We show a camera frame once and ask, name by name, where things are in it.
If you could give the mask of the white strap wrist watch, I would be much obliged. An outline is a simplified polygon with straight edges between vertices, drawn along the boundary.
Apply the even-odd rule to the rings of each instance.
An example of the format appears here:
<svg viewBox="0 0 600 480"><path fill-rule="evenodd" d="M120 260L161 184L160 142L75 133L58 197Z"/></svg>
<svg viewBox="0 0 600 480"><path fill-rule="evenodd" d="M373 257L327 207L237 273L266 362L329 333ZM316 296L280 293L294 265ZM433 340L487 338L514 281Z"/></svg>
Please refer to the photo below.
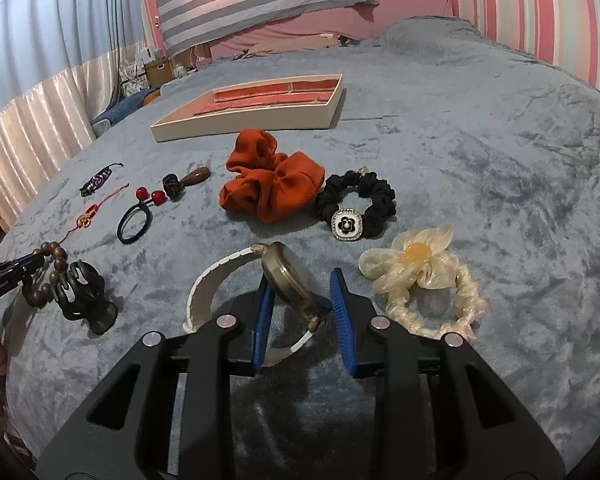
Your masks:
<svg viewBox="0 0 600 480"><path fill-rule="evenodd" d="M183 330L195 333L211 320L212 300L220 285L237 269L254 260L261 268L275 295L296 310L308 323L306 332L290 347L265 351L264 367L272 367L299 351L325 322L332 308L310 271L285 244L254 244L220 259L202 272L189 291Z"/></svg>

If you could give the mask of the cream flower scrunchie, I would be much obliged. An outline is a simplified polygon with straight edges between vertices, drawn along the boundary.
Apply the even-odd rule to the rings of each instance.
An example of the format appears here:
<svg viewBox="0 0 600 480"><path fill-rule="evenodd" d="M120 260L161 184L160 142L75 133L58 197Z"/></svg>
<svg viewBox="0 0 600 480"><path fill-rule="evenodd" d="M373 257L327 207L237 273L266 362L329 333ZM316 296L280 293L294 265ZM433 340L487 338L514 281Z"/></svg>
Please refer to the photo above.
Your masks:
<svg viewBox="0 0 600 480"><path fill-rule="evenodd" d="M358 270L372 282L376 295L387 297L385 312L410 334L441 339L457 333L474 341L474 325L486 314L489 304L479 295L479 282L468 265L449 251L454 230L449 224L409 230L397 235L388 248L370 248L358 258ZM411 310L411 289L453 289L455 321L436 328Z"/></svg>

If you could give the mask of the red string bracelet gold charm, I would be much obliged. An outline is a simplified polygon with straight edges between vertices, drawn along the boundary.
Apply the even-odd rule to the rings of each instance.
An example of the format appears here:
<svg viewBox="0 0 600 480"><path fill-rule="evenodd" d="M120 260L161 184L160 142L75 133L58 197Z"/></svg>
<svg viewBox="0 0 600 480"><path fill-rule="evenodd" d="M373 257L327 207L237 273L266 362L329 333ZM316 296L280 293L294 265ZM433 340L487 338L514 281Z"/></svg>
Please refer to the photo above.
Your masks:
<svg viewBox="0 0 600 480"><path fill-rule="evenodd" d="M114 192L108 194L105 198L103 198L100 202L91 204L87 207L86 211L83 211L82 214L79 214L76 217L76 222L74 222L74 226L71 229L68 229L64 237L59 241L59 244L63 243L65 240L68 240L68 237L79 230L87 229L93 222L96 214L98 214L99 209L102 208L102 205L108 200L111 200L114 196L117 196L126 188L129 187L129 183L125 183L121 185L120 188L117 188Z"/></svg>

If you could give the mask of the black scrunchie with charm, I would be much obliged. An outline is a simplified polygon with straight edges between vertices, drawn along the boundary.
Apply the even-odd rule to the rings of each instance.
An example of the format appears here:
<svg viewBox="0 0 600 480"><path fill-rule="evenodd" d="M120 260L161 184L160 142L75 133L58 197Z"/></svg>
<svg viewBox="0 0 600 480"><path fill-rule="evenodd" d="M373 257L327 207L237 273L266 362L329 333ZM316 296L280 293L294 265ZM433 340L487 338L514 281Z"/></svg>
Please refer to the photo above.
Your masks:
<svg viewBox="0 0 600 480"><path fill-rule="evenodd" d="M396 192L366 167L332 174L317 193L311 214L340 242L372 240L396 216Z"/></svg>

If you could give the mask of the black hair tie red beads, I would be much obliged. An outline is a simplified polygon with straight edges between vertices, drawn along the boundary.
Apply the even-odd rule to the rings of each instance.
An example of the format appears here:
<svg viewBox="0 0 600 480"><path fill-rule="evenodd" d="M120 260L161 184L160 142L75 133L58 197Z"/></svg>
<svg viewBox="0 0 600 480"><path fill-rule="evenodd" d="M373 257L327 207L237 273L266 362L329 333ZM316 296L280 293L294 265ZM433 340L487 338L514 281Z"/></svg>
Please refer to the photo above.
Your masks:
<svg viewBox="0 0 600 480"><path fill-rule="evenodd" d="M117 225L117 239L123 245L138 242L151 227L152 210L166 203L168 196L163 190L150 192L140 186L135 190L135 203L123 214Z"/></svg>

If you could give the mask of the orange fabric scrunchie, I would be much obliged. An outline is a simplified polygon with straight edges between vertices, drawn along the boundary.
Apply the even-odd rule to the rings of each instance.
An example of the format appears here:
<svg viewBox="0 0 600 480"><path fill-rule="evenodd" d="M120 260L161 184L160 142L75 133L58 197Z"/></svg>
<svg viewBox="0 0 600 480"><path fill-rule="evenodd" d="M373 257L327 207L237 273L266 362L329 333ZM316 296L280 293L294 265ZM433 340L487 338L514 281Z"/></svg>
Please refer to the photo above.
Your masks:
<svg viewBox="0 0 600 480"><path fill-rule="evenodd" d="M272 223L298 214L314 201L325 169L307 154L277 151L277 140L264 130L244 129L236 138L226 169L236 177L219 194L220 206Z"/></svg>

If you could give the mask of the cream jewelry tray red lining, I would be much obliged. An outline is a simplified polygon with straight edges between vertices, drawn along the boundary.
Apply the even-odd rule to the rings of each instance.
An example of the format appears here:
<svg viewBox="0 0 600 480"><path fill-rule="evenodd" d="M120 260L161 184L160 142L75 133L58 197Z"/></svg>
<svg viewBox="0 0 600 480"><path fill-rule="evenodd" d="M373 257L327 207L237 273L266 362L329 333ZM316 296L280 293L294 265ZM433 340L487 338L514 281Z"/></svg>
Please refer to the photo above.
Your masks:
<svg viewBox="0 0 600 480"><path fill-rule="evenodd" d="M324 130L342 97L340 74L265 79L214 88L151 125L158 142L244 129Z"/></svg>

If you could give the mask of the cream shiny curtain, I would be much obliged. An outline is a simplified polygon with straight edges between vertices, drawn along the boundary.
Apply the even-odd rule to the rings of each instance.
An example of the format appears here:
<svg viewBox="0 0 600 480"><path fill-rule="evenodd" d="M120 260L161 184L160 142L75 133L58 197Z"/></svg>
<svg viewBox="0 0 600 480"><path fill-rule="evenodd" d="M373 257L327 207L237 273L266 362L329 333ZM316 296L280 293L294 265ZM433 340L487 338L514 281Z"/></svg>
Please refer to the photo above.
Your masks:
<svg viewBox="0 0 600 480"><path fill-rule="evenodd" d="M95 140L91 120L120 94L120 66L143 41L65 68L0 111L0 226L20 212L68 160Z"/></svg>

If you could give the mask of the grey plush bed blanket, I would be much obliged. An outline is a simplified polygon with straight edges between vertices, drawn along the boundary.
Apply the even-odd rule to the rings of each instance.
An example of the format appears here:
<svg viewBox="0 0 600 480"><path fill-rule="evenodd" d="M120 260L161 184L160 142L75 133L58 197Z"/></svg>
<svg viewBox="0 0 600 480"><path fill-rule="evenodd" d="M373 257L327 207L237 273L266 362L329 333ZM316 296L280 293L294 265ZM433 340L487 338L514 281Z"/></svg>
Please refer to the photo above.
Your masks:
<svg viewBox="0 0 600 480"><path fill-rule="evenodd" d="M453 227L452 251L489 304L478 352L576 466L600 435L600 92L446 18L407 20L354 47L214 64L71 159L20 214L0 261L61 240L129 183L61 243L102 274L119 315L96 337L54 304L33 310L19 292L0 300L15 432L40 454L144 333L181 333L207 266L251 244L279 240L321 286L340 268L351 290L370 294L358 272L370 240L338 242L309 214L266 224L221 208L234 136L159 143L150 130L211 88L313 73L343 76L338 124L279 131L279 151L305 152L328 174L366 167L386 179L396 216L379 247L407 230ZM168 200L123 245L117 225L140 186Z"/></svg>

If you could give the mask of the blue denim cloth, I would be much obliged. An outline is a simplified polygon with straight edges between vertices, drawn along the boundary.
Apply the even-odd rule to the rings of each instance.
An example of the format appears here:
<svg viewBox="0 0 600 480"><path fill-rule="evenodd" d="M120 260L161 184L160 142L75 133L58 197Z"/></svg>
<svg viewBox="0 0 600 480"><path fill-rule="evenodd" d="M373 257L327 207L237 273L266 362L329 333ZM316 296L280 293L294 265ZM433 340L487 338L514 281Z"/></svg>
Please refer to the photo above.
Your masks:
<svg viewBox="0 0 600 480"><path fill-rule="evenodd" d="M122 122L125 117L128 117L148 104L150 99L158 98L158 96L160 96L159 88L149 88L123 98L92 120L91 126L94 133L96 136L101 136L108 129Z"/></svg>

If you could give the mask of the brown cardboard storage box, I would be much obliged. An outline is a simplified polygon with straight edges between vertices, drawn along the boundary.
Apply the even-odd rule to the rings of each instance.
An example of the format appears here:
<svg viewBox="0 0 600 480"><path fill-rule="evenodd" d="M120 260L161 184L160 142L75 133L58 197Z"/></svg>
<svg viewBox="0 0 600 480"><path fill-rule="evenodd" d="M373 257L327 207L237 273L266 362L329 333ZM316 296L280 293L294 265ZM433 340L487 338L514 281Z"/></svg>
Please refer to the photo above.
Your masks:
<svg viewBox="0 0 600 480"><path fill-rule="evenodd" d="M147 63L144 70L150 88L160 88L174 79L172 64L168 58L157 58Z"/></svg>

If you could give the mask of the beige folded cloth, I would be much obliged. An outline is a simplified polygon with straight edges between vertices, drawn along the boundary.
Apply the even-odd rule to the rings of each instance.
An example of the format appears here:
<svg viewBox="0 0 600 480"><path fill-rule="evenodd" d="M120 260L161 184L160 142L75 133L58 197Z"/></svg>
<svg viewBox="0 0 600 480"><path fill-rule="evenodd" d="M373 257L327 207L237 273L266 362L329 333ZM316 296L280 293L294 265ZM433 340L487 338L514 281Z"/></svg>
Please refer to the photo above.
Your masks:
<svg viewBox="0 0 600 480"><path fill-rule="evenodd" d="M313 35L285 39L276 39L255 44L246 53L245 58L276 55L285 52L314 51L340 46L340 39L334 35Z"/></svg>

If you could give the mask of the pink headboard cushion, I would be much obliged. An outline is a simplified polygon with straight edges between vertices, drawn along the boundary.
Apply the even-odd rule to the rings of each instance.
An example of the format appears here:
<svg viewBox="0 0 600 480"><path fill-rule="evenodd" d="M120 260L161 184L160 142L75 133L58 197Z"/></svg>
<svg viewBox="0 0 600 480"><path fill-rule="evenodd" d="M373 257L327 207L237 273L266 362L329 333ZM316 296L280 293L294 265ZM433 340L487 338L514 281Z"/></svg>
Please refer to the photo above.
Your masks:
<svg viewBox="0 0 600 480"><path fill-rule="evenodd" d="M210 44L211 57L236 58L260 42L313 35L334 35L340 46L379 37L388 27L407 18L451 16L451 0L376 0L374 4L302 13L235 32Z"/></svg>

